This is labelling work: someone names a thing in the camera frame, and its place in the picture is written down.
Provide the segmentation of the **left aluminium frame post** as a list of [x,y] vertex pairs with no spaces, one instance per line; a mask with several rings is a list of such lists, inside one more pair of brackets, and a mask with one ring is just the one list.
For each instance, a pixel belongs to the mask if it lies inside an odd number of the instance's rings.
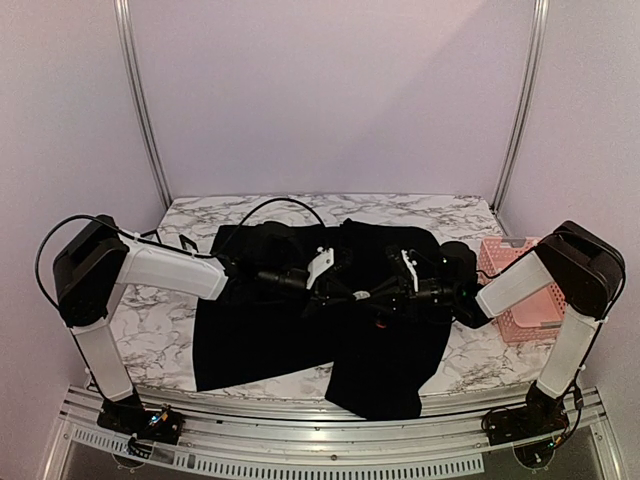
[[129,90],[135,116],[158,197],[162,207],[167,211],[173,202],[173,197],[171,195],[168,178],[159,153],[148,102],[144,91],[136,51],[130,2],[127,0],[115,0],[113,4],[125,74],[129,83]]

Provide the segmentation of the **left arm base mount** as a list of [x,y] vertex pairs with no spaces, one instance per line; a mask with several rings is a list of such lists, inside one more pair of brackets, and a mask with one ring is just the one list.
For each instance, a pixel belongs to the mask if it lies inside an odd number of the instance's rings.
[[168,445],[177,445],[184,425],[184,416],[169,405],[147,409],[137,392],[125,399],[104,399],[97,425],[116,433],[134,436]]

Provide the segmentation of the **black t-shirt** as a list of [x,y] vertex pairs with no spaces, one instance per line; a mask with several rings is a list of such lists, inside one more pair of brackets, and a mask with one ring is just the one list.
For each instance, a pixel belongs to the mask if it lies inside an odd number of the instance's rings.
[[[419,227],[353,220],[333,227],[226,225],[214,239],[216,250],[251,268],[304,268],[321,246],[351,249],[352,262],[338,279],[359,290],[391,277],[385,253],[391,245],[426,256],[439,248],[434,235]],[[240,386],[330,364],[327,401],[368,420],[419,417],[419,391],[443,356],[451,331],[449,313],[421,307],[402,319],[342,304],[302,318],[308,299],[306,292],[241,278],[230,281],[218,300],[200,301],[192,352],[197,390]],[[387,328],[378,328],[376,320]]]

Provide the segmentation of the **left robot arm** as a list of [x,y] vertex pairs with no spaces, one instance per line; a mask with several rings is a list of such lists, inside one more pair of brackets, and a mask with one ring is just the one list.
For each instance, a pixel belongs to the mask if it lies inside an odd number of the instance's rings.
[[124,294],[135,285],[217,300],[238,276],[239,266],[255,266],[230,253],[246,224],[240,222],[220,245],[202,253],[123,230],[109,215],[77,214],[55,227],[80,220],[85,227],[54,259],[56,293],[46,299],[71,331],[100,394],[112,402],[111,419],[126,433],[138,434],[148,426],[149,415],[132,399],[137,390],[110,327]]

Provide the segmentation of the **right aluminium frame post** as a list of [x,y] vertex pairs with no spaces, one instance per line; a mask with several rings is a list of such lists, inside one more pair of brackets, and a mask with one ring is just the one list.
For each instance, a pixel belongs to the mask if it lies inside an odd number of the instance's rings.
[[516,162],[518,160],[528,116],[533,103],[536,80],[544,49],[549,5],[549,0],[536,0],[533,4],[531,33],[527,47],[524,73],[516,105],[516,112],[507,143],[505,157],[499,173],[498,183],[491,201],[491,210],[495,216],[500,214],[500,211],[505,204]]

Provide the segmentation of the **aluminium frame post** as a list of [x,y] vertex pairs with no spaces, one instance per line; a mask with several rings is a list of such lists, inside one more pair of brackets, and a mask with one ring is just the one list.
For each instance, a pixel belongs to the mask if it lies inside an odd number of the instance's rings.
[[148,102],[144,91],[136,51],[130,2],[127,0],[115,0],[113,4],[125,74],[129,83],[129,90],[135,116],[158,197],[162,207],[167,211],[173,202],[173,197],[171,195],[168,178],[159,153]]
[[549,5],[549,0],[536,0],[533,4],[531,33],[527,47],[524,73],[516,105],[516,112],[507,143],[505,157],[499,173],[498,183],[491,201],[491,210],[495,216],[500,214],[500,211],[505,204],[516,162],[518,160],[528,116],[533,103],[536,80],[544,49]]

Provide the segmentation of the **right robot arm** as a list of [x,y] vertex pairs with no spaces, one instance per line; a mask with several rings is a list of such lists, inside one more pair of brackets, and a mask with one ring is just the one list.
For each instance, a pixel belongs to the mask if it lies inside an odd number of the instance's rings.
[[446,308],[477,329],[496,321],[507,344],[552,338],[554,346],[517,427],[537,436],[552,424],[608,312],[626,281],[621,254],[573,221],[542,238],[486,237],[472,267],[462,244],[447,242],[434,259],[389,252],[399,271],[365,303],[403,318],[420,307]]

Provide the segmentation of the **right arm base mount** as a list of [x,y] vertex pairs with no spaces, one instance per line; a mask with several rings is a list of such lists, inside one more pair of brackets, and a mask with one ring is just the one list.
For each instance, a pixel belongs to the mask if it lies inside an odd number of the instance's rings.
[[[564,399],[573,395],[576,419],[573,423],[565,409]],[[547,449],[557,449],[571,438],[581,420],[584,398],[582,390],[573,381],[558,398],[542,392],[533,382],[526,394],[525,403],[518,408],[497,407],[489,410],[481,420],[481,429],[491,445],[520,441],[560,430],[560,435],[552,438]]]

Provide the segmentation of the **aluminium front rail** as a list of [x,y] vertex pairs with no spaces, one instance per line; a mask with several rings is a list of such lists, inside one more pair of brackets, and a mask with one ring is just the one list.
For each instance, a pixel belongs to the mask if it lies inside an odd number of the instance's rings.
[[249,399],[146,389],[152,407],[185,417],[176,445],[146,459],[97,424],[99,396],[71,388],[63,402],[48,479],[621,479],[598,392],[570,410],[571,438],[550,459],[543,436],[492,444],[487,413],[514,411],[524,388],[427,396],[414,420],[365,421],[321,400]]

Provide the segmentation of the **black open brooch case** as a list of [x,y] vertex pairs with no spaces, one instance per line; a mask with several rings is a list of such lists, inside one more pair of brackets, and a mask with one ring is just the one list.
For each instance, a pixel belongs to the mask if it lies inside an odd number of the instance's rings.
[[188,251],[190,253],[199,253],[199,247],[198,244],[192,240],[191,238],[187,237],[184,234],[179,234],[178,235],[178,239],[181,245],[181,248],[185,251]]

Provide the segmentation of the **yellow brooch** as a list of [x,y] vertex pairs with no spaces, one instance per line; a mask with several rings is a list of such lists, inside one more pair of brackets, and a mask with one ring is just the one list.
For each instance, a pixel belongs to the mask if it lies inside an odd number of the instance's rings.
[[370,297],[370,293],[368,291],[361,290],[361,291],[354,292],[353,296],[357,301],[360,301],[360,300],[368,299]]

